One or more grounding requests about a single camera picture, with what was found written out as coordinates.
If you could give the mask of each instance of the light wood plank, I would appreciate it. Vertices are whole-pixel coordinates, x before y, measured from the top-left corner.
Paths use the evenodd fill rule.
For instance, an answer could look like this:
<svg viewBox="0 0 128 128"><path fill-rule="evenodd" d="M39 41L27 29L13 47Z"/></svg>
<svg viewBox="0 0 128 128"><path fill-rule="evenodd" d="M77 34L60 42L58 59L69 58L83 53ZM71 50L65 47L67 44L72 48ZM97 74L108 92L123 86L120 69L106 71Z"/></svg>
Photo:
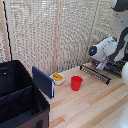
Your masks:
<svg viewBox="0 0 128 128"><path fill-rule="evenodd" d="M63 85L55 86L50 103L50 128L109 128L128 101L128 87L121 78L109 85L81 71L79 67L62 72ZM79 91L71 89L71 77L83 78Z"/></svg>

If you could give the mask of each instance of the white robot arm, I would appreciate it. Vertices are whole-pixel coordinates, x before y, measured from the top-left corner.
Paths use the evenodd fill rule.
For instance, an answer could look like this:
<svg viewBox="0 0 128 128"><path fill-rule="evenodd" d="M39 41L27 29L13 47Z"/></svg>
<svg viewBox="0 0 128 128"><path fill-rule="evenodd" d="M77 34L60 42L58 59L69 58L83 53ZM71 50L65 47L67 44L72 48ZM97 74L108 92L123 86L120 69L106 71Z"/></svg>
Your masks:
<svg viewBox="0 0 128 128"><path fill-rule="evenodd" d="M115 62L121 60L128 42L128 0L111 0L110 3L112 7L110 24L116 32L117 42L108 43L110 39L107 38L89 49L89 55L100 61L96 67L99 70L103 70L107 59Z"/></svg>

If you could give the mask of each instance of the black plastic container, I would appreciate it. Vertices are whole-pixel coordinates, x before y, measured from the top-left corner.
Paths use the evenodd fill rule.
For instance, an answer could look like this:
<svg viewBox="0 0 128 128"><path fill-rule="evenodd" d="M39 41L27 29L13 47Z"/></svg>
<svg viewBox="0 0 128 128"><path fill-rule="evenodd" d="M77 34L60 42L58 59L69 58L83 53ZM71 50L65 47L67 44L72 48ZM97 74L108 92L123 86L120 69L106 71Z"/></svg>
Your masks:
<svg viewBox="0 0 128 128"><path fill-rule="evenodd" d="M20 61L0 64L0 128L48 128L49 111Z"/></svg>

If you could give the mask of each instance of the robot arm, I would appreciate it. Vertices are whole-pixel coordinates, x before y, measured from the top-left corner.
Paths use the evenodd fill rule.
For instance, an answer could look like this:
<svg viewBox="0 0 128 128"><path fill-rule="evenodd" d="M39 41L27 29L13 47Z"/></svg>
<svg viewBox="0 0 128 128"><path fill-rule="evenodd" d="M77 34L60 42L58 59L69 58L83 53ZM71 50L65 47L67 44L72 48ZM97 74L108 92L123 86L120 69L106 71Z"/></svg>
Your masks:
<svg viewBox="0 0 128 128"><path fill-rule="evenodd" d="M89 50L89 55L93 59L100 61L97 69L103 70L105 63L103 58L110 61L119 61L125 55L125 48L128 42L128 0L111 0L112 12L110 16L110 24L117 35L117 42L107 43L107 40L94 45Z"/></svg>

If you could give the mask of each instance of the red plastic cup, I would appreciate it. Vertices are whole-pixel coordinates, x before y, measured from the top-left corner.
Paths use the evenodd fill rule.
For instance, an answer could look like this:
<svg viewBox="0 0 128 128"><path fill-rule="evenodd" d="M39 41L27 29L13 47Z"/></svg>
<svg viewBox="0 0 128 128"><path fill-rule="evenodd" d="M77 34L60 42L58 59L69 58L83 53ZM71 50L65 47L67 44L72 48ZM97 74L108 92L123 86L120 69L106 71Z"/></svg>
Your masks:
<svg viewBox="0 0 128 128"><path fill-rule="evenodd" d="M71 88L74 91L78 91L80 89L81 83L83 79L79 76L73 76L71 78Z"/></svg>

